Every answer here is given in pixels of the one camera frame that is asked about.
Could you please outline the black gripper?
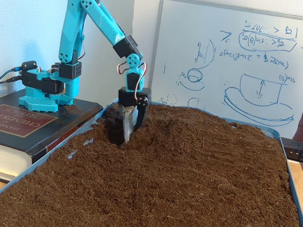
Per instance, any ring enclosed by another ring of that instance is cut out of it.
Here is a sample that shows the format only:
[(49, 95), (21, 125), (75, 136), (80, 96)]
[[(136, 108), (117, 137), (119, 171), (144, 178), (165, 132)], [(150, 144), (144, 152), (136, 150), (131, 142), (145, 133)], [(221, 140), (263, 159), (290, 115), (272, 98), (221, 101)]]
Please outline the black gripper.
[(118, 91), (118, 103), (123, 105), (124, 141), (128, 142), (134, 130), (138, 130), (145, 119), (151, 102), (151, 90), (143, 88), (141, 92), (127, 91), (121, 87)]

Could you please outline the person's right hand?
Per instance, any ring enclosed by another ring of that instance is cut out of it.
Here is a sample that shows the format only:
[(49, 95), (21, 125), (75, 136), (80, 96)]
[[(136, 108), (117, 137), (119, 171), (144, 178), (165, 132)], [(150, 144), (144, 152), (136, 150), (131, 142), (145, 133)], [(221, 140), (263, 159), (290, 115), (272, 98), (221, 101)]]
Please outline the person's right hand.
[(293, 136), (295, 141), (303, 142), (303, 115), (300, 118), (296, 133)]

